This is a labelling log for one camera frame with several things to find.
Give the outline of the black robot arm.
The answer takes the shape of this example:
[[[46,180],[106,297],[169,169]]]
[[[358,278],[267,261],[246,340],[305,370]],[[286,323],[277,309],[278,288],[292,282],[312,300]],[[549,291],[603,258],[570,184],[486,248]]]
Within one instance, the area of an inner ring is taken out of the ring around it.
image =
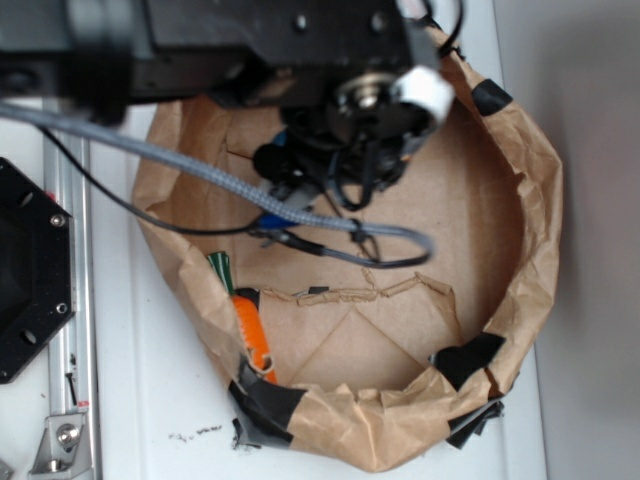
[[[454,97],[424,17],[399,1],[5,1],[1,93],[114,125],[127,107],[207,95],[274,106],[253,165],[274,194],[357,211],[396,184]]]

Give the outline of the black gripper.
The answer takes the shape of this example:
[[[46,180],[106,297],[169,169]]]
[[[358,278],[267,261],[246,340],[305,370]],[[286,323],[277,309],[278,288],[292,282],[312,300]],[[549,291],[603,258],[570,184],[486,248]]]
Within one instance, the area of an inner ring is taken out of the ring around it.
[[[360,210],[399,181],[454,97],[426,18],[399,1],[148,1],[144,95],[275,107],[280,147],[254,166],[276,185],[296,170]]]

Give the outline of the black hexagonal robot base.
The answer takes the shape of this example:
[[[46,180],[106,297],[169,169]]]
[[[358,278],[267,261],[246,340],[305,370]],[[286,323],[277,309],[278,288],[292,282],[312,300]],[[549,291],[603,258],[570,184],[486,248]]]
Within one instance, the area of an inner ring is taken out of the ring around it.
[[[1,383],[9,384],[74,313],[72,217],[1,160]]]

